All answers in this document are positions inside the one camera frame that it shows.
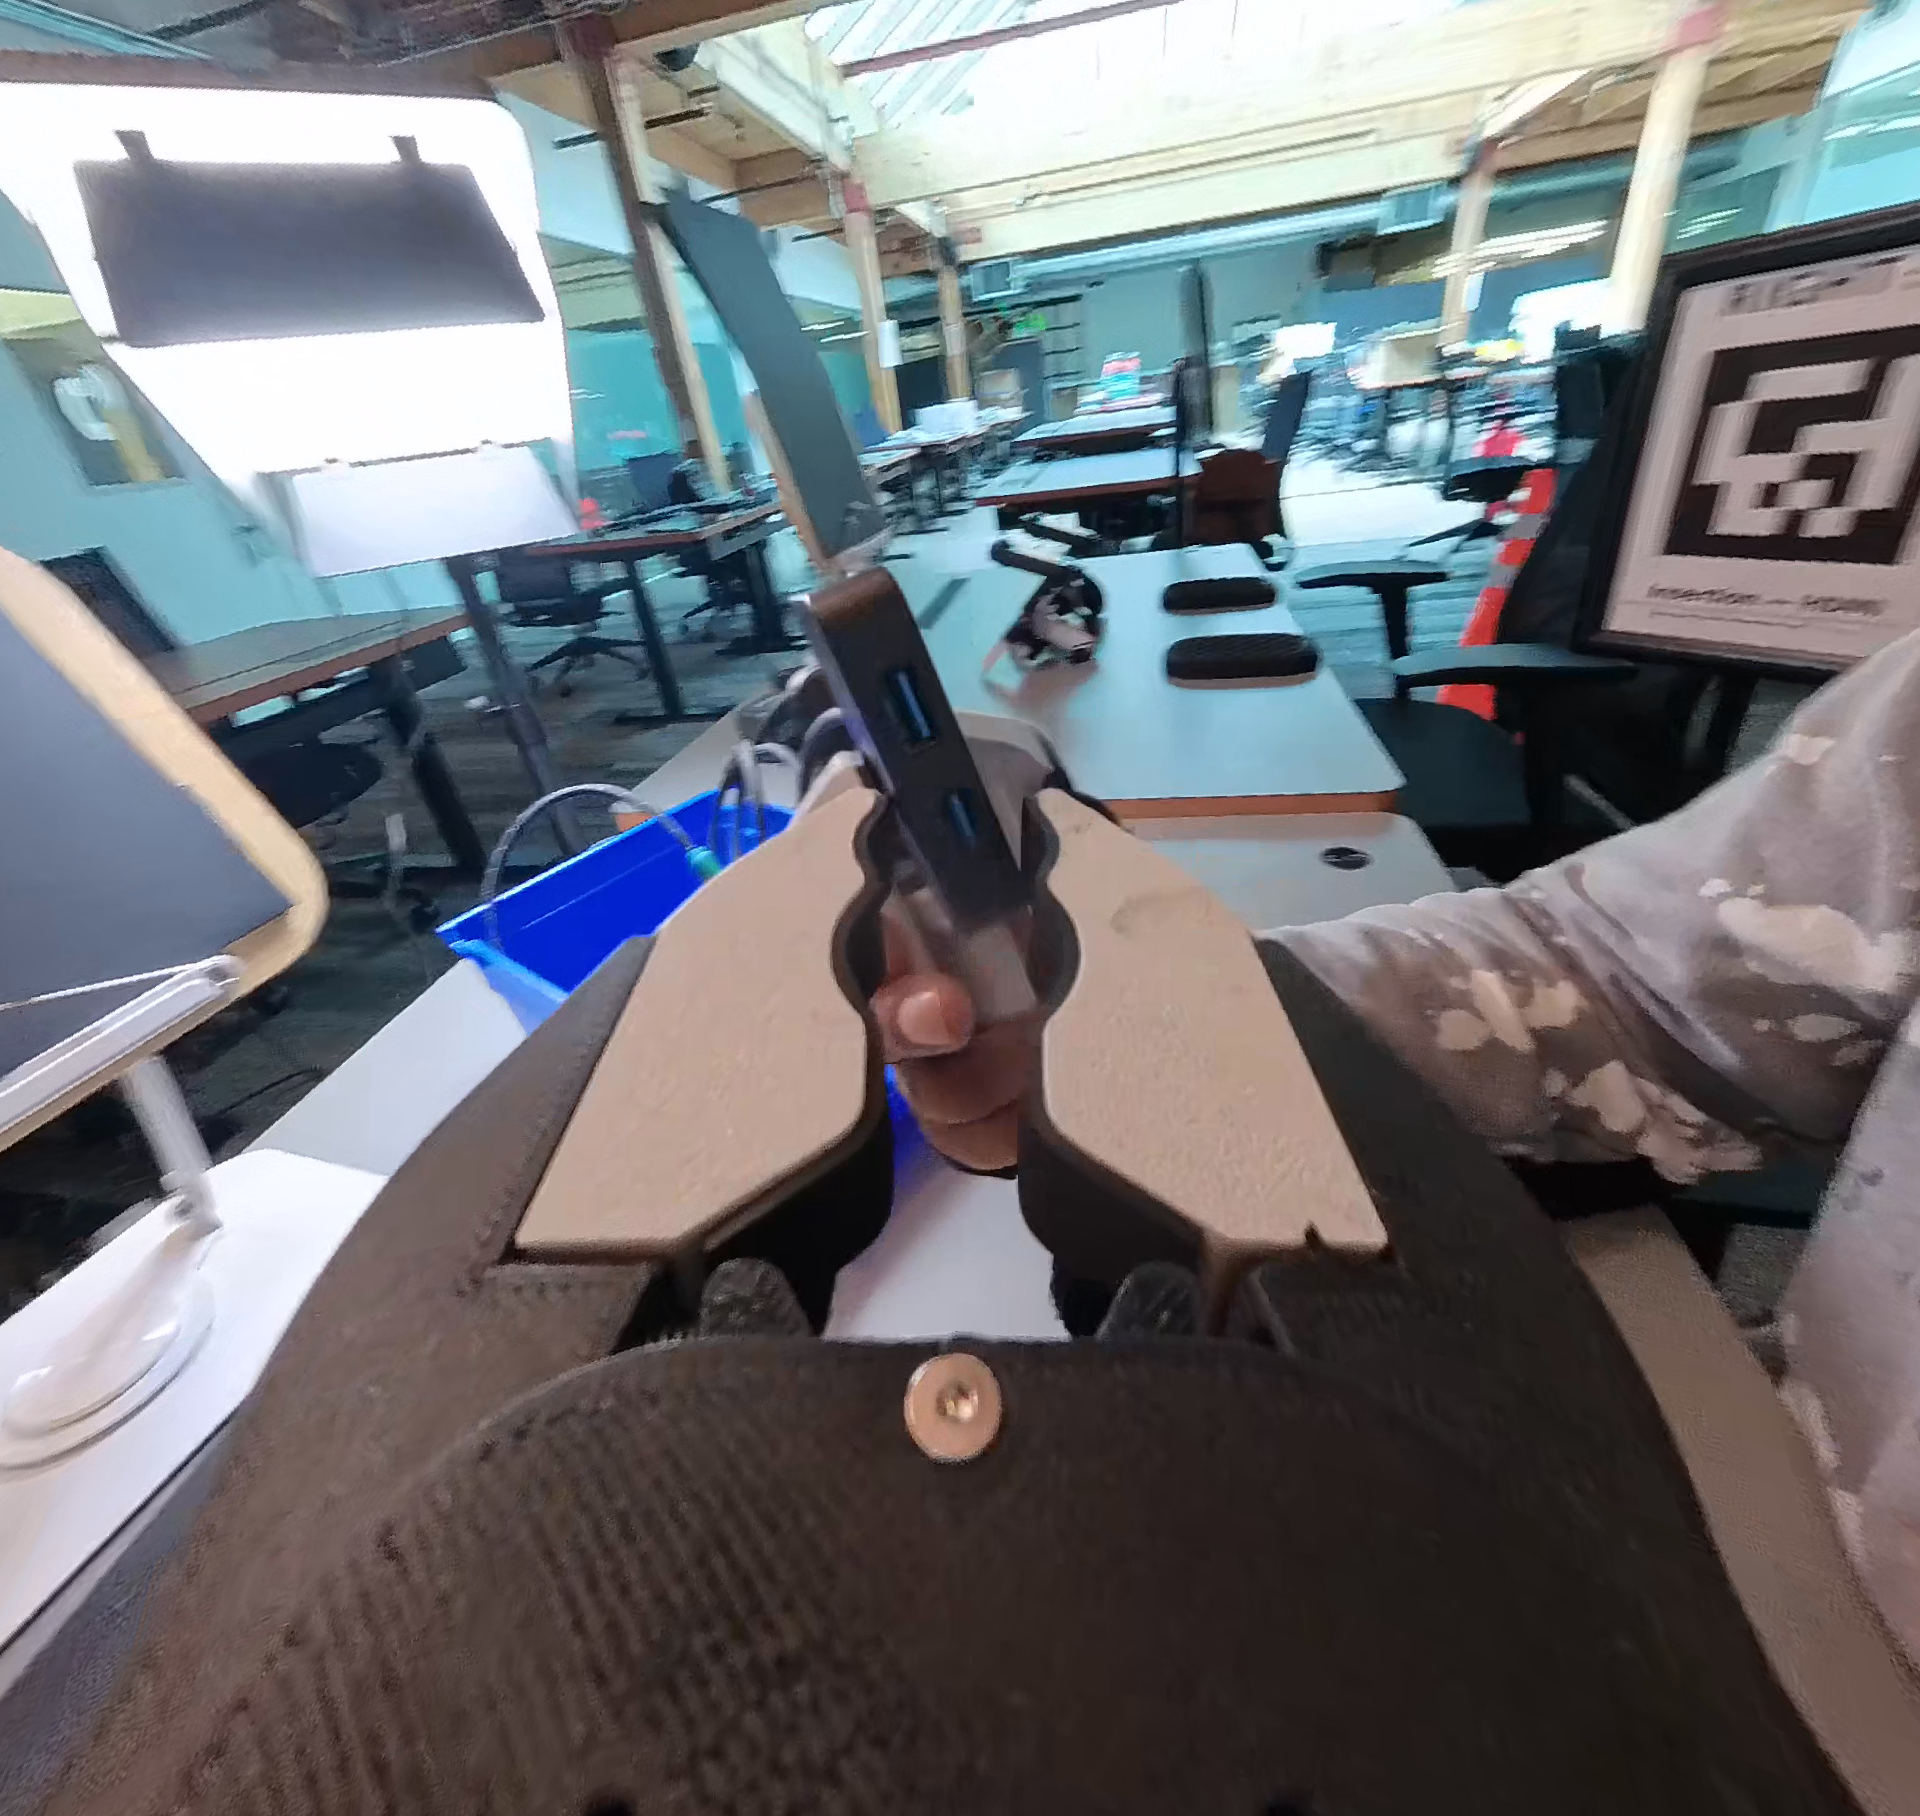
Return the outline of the tablet on white stand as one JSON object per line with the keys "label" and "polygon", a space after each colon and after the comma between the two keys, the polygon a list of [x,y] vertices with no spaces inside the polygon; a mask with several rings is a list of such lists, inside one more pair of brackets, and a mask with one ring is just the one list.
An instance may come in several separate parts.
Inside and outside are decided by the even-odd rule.
{"label": "tablet on white stand", "polygon": [[213,1322],[213,1161],[167,1049],[266,988],[327,917],[319,858],[44,568],[2,565],[4,1150],[116,1091],[153,1154],[156,1250],[24,1364],[4,1472],[151,1404]]}

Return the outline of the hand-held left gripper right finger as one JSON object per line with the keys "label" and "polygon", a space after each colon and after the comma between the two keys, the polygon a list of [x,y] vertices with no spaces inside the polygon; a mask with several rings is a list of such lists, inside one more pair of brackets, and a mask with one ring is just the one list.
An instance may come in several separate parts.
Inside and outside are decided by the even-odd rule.
{"label": "hand-held left gripper right finger", "polygon": [[1365,1268],[1388,1229],[1252,932],[1068,790],[1021,807],[1037,1071],[1021,1219],[1068,1284]]}

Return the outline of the person's right forearm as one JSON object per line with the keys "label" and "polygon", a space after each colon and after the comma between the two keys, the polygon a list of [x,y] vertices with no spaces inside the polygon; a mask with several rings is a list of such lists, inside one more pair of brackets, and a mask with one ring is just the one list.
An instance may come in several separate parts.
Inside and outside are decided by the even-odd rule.
{"label": "person's right forearm", "polygon": [[1918,644],[1672,816],[1497,890],[1276,934],[1508,1158],[1916,1197]]}

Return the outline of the black office chair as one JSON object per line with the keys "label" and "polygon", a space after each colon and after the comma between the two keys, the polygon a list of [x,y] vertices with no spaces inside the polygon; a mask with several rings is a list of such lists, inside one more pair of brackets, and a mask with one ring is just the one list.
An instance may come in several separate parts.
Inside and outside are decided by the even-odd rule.
{"label": "black office chair", "polygon": [[[1357,701],[1401,773],[1400,810],[1435,849],[1467,862],[1519,858],[1565,829],[1565,778],[1581,729],[1635,678],[1621,658],[1578,647],[1578,587],[1598,507],[1596,457],[1618,431],[1618,391],[1639,363],[1639,340],[1598,341],[1554,370],[1554,426],[1594,431],[1588,453],[1542,473],[1545,507],[1503,527],[1480,519],[1454,540],[1427,540],[1396,556],[1297,569],[1298,590],[1363,593],[1386,641],[1386,690]],[[1489,548],[1473,618],[1454,642],[1420,647],[1419,593],[1441,589],[1473,544]]]}

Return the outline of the black and white device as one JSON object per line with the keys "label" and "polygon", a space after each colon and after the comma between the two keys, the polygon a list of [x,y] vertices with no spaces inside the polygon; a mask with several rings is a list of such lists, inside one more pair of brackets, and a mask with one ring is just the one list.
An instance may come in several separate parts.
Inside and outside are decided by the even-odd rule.
{"label": "black and white device", "polygon": [[1106,633],[1106,597],[1079,565],[1068,565],[1008,540],[991,546],[991,560],[1033,578],[1035,587],[982,667],[1000,666],[1033,674],[1047,667],[1086,667]]}

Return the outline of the blue plastic bin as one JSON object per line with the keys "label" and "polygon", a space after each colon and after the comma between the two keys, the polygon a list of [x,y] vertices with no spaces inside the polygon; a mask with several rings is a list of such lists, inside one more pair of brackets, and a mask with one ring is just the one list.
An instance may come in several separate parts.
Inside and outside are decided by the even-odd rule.
{"label": "blue plastic bin", "polygon": [[699,794],[451,917],[437,938],[479,969],[529,1033],[624,944],[653,938],[706,881],[789,821],[777,803]]}

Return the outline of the person's grey hoodie torso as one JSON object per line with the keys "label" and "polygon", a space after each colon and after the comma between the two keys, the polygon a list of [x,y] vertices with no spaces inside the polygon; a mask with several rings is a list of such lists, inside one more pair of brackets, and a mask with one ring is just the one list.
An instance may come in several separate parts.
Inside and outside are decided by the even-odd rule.
{"label": "person's grey hoodie torso", "polygon": [[1918,1810],[1916,1105],[1910,1014],[1783,1297],[1775,1378],[1654,1209],[1565,1232],[1773,1677],[1865,1812]]}

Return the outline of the wooden post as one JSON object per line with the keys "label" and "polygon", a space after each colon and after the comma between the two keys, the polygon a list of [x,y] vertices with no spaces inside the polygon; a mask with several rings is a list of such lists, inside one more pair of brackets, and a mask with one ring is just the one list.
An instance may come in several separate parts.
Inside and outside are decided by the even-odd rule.
{"label": "wooden post", "polygon": [[857,286],[861,357],[866,360],[870,398],[883,431],[893,435],[901,431],[900,343],[896,335],[889,335],[891,320],[883,291],[876,217],[870,197],[853,177],[840,177],[836,191],[844,206],[844,245]]}
{"label": "wooden post", "polygon": [[1707,45],[1675,49],[1653,79],[1600,300],[1600,334],[1607,340],[1629,337],[1645,327],[1712,58]]}
{"label": "wooden post", "polygon": [[579,76],[606,148],[617,202],[631,240],[633,281],[657,370],[684,454],[697,457],[718,489],[732,478],[711,414],[709,389],[687,320],[678,258],[663,230],[663,182],[644,141],[639,68],[622,54],[603,13],[572,21],[572,68]]}

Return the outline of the wooden top desk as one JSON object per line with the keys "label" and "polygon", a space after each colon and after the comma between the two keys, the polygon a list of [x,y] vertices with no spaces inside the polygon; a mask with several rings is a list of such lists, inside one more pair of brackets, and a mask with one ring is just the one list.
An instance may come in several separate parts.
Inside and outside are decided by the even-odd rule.
{"label": "wooden top desk", "polygon": [[457,609],[302,618],[161,649],[145,666],[296,829],[342,816],[381,782],[370,750],[327,736],[384,721],[446,849],[441,869],[475,881],[481,837],[418,696],[460,674],[464,629]]}
{"label": "wooden top desk", "polygon": [[784,623],[784,603],[777,593],[766,553],[778,521],[781,510],[777,504],[759,504],[707,517],[697,516],[690,507],[676,507],[651,523],[610,523],[596,533],[575,533],[567,540],[546,540],[527,548],[529,554],[557,563],[612,563],[624,572],[641,633],[641,653],[653,688],[657,690],[658,705],[655,710],[622,710],[616,715],[616,724],[711,724],[719,722],[727,712],[725,707],[692,707],[684,701],[683,685],[668,653],[657,612],[651,603],[646,581],[641,575],[641,563],[644,560],[669,556],[683,563],[718,565],[724,572],[738,565],[738,575],[746,589],[750,631],[746,641],[734,652],[744,656],[772,656],[794,647]]}

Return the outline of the black leaning panel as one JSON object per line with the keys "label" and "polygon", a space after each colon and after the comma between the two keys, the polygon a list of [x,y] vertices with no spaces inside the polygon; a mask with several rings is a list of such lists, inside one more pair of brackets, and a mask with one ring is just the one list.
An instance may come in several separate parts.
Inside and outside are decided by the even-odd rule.
{"label": "black leaning panel", "polygon": [[874,565],[886,542],[876,489],[762,232],[680,191],[658,223],[753,379],[755,435],[813,569],[844,578]]}

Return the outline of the black square hub adapter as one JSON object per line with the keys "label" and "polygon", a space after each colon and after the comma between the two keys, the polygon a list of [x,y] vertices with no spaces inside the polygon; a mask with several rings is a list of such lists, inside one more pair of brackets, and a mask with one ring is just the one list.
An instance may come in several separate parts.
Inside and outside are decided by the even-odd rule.
{"label": "black square hub adapter", "polygon": [[876,851],[915,964],[955,978],[978,1025],[1037,1009],[1021,812],[1050,767],[1018,735],[962,726],[897,579],[880,568],[803,599],[803,629],[866,781]]}

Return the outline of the light panel on stand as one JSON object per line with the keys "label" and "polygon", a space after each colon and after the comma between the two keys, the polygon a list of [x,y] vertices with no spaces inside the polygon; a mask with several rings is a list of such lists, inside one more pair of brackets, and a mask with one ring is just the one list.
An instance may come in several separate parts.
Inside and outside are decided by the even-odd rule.
{"label": "light panel on stand", "polygon": [[502,626],[479,581],[504,553],[579,533],[574,507],[536,449],[481,444],[451,454],[327,462],[278,475],[277,488],[312,575],[345,578],[412,563],[446,568],[534,796],[557,794],[529,685],[504,649]]}

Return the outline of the hanging light panel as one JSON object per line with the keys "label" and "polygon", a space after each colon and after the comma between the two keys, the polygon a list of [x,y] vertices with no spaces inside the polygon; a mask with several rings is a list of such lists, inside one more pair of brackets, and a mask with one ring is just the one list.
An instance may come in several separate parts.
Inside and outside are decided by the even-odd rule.
{"label": "hanging light panel", "polygon": [[546,308],[475,175],[394,141],[381,165],[185,164],[119,134],[76,165],[129,348],[534,324]]}

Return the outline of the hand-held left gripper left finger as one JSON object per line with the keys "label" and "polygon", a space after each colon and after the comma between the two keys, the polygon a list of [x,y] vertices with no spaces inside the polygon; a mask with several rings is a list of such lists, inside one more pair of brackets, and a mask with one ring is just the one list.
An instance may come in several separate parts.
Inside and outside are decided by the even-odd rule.
{"label": "hand-held left gripper left finger", "polygon": [[519,1256],[846,1271],[896,1190],[870,980],[874,790],[836,790],[658,930],[516,1224]]}

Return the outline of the person's right hand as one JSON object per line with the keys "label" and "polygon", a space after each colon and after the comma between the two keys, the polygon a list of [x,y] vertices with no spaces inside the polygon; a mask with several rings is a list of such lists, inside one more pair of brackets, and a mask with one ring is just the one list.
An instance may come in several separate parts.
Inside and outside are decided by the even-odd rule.
{"label": "person's right hand", "polygon": [[974,1177],[1015,1177],[1021,1114],[1040,1069],[1040,1015],[982,1017],[969,988],[924,963],[893,925],[870,1010],[931,1150]]}

